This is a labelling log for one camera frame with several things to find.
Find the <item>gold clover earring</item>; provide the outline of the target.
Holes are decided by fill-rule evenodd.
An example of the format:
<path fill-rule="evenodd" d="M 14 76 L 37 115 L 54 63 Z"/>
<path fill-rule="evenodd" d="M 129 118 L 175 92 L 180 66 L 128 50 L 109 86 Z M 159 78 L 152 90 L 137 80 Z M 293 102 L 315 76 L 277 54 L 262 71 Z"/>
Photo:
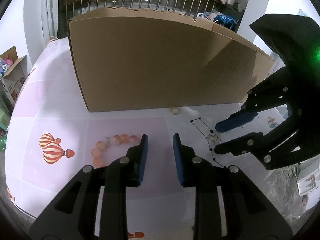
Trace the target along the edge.
<path fill-rule="evenodd" d="M 210 134 L 206 137 L 207 140 L 219 144 L 222 140 L 217 134 Z"/>

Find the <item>pink balloon print tablecloth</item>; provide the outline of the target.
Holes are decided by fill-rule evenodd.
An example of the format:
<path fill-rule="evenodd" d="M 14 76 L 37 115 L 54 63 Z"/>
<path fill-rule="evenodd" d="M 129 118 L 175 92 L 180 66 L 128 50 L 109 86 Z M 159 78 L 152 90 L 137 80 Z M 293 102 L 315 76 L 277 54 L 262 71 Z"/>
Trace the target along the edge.
<path fill-rule="evenodd" d="M 235 103 L 91 113 L 80 92 L 68 40 L 51 42 L 27 78 L 10 120 L 7 197 L 31 223 L 80 168 L 109 165 L 146 134 L 142 185 L 127 189 L 129 232 L 142 232 L 148 239 L 192 239 L 195 191 L 179 184 L 172 138 L 178 133 L 203 159 L 215 166 L 237 165 L 260 185 L 270 172 L 253 155 L 217 155 L 217 144 L 206 137 L 217 134 L 224 142 L 250 132 L 268 133 L 284 119 L 277 109 L 269 109 L 249 124 L 216 133 L 215 124 L 239 108 Z"/>

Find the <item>large brown cardboard box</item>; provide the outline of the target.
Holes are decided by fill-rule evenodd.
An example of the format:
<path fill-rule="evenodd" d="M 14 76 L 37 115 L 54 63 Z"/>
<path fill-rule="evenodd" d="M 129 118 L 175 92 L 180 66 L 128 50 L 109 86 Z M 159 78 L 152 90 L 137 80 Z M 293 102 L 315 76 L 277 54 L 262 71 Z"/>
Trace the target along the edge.
<path fill-rule="evenodd" d="M 273 60 L 202 18 L 100 8 L 68 22 L 76 78 L 89 112 L 243 102 Z"/>

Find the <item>open cardboard box on floor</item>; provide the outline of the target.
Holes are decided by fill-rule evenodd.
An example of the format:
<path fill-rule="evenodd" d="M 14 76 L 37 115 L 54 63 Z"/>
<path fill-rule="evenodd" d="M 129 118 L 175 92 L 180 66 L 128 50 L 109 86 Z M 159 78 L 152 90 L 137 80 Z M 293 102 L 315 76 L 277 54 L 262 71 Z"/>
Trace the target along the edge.
<path fill-rule="evenodd" d="M 16 46 L 1 55 L 1 85 L 14 106 L 27 79 L 27 57 L 17 56 Z"/>

